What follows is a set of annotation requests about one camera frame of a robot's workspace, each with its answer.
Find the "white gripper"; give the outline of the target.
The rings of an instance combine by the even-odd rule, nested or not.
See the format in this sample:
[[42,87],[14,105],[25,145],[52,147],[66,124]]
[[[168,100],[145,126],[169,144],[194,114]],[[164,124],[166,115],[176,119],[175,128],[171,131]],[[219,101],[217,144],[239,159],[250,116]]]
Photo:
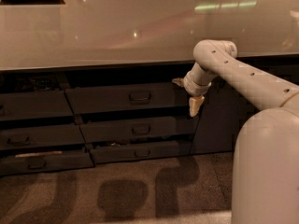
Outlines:
[[189,112],[191,117],[195,117],[198,114],[201,105],[205,101],[205,97],[203,95],[207,93],[211,86],[211,82],[208,82],[207,84],[199,84],[191,72],[188,72],[183,79],[181,77],[173,78],[172,82],[181,88],[184,87],[186,92],[192,96],[189,99]]

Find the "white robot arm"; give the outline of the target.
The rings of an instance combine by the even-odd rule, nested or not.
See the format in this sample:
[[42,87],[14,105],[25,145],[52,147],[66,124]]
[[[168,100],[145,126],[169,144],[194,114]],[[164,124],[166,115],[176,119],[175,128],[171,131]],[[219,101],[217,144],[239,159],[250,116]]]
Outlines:
[[203,40],[194,47],[192,70],[173,82],[191,96],[191,116],[215,77],[259,110],[236,140],[231,223],[299,224],[299,86],[236,55],[231,41]]

